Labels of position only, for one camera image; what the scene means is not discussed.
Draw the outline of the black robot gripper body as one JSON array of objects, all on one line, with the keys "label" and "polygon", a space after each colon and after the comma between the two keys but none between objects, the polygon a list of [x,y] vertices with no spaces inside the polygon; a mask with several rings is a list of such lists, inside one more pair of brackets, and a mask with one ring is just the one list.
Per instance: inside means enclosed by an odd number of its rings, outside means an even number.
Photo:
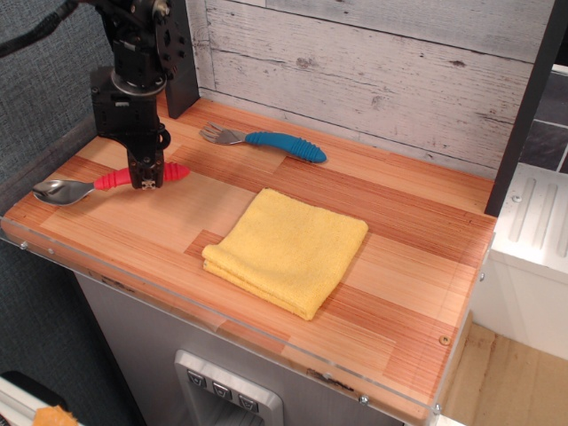
[{"label": "black robot gripper body", "polygon": [[90,73],[91,102],[97,133],[124,146],[130,154],[156,154],[165,150],[171,136],[160,122],[156,97],[122,91],[114,84],[111,67]]}]

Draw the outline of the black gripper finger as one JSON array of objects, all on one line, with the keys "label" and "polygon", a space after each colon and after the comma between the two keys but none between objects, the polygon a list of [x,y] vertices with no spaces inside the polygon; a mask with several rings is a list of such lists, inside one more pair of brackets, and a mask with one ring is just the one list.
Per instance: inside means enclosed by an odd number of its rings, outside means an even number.
[{"label": "black gripper finger", "polygon": [[133,153],[127,152],[130,182],[135,189],[157,189],[164,181],[164,154],[157,151],[153,159],[145,157],[137,160]]}]

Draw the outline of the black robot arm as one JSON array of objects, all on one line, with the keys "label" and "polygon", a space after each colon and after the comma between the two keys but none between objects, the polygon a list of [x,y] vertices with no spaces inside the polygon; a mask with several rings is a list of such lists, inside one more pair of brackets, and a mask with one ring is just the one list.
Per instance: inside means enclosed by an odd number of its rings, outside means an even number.
[{"label": "black robot arm", "polygon": [[165,179],[164,150],[170,134],[156,97],[185,57],[185,38],[171,1],[92,1],[114,55],[111,67],[91,72],[97,133],[125,147],[130,182],[154,189]]}]

